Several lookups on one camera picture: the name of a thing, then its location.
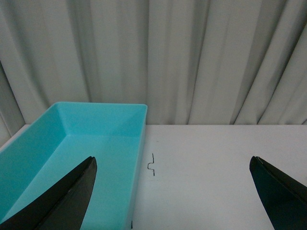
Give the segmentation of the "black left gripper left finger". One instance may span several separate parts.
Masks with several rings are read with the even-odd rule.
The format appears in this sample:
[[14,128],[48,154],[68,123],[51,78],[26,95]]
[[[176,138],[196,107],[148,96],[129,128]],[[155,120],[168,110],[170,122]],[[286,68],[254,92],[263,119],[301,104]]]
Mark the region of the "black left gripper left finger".
[[37,199],[1,223],[2,230],[79,230],[97,173],[88,157]]

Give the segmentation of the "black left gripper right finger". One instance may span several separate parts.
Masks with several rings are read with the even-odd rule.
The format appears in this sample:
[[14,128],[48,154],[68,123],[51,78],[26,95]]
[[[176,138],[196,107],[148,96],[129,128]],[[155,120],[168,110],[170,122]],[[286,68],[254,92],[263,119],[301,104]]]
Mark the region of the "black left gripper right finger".
[[249,163],[260,200],[275,230],[307,228],[307,187],[260,157]]

